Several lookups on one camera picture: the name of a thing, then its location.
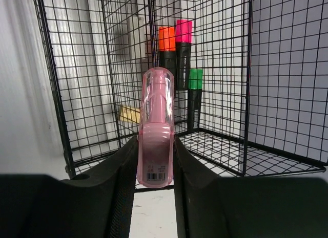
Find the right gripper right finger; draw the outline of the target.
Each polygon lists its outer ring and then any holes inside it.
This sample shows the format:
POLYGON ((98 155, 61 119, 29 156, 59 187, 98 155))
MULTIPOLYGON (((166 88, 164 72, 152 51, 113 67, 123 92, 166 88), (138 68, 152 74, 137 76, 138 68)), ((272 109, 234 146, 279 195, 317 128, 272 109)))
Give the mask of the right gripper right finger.
POLYGON ((173 149, 179 237, 327 237, 327 182, 300 177, 220 177, 173 149))

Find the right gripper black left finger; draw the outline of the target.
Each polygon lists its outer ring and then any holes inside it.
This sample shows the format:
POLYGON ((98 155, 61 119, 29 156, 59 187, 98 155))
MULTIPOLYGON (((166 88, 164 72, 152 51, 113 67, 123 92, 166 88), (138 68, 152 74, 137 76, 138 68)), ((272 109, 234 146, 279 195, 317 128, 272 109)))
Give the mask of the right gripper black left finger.
POLYGON ((71 180, 1 175, 1 237, 128 237, 137 138, 71 180))

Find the pink eraser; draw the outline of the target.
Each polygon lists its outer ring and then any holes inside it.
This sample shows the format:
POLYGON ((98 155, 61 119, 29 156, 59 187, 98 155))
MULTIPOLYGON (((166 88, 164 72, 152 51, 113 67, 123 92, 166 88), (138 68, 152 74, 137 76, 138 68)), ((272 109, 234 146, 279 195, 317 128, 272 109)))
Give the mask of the pink eraser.
POLYGON ((173 180, 174 77, 161 67, 142 80, 138 132, 137 180, 147 188, 163 188, 173 180))

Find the beige eraser block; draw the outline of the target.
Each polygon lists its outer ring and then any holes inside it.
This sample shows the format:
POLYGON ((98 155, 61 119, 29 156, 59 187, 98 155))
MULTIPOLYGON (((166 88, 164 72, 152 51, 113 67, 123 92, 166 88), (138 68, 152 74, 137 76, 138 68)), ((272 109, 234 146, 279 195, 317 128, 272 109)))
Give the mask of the beige eraser block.
POLYGON ((140 108, 122 105, 119 108, 120 121, 130 123, 140 123, 140 108))

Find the green highlighter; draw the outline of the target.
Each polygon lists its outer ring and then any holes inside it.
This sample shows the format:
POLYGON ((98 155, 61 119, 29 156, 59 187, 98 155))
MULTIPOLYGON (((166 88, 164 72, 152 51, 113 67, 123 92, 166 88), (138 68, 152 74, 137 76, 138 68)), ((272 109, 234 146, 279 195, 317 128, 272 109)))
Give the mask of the green highlighter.
POLYGON ((199 128, 203 69, 190 69, 188 83, 188 114, 187 129, 193 131, 199 128))

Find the pink highlighter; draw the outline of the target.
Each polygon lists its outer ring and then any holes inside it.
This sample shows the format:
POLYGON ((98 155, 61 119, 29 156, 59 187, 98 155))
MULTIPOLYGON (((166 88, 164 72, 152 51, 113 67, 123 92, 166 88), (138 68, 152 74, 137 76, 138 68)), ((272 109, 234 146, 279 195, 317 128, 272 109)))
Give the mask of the pink highlighter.
POLYGON ((179 91, 187 90, 190 74, 190 59, 192 48, 192 21, 179 19, 176 22, 176 56, 177 71, 176 89, 179 91))

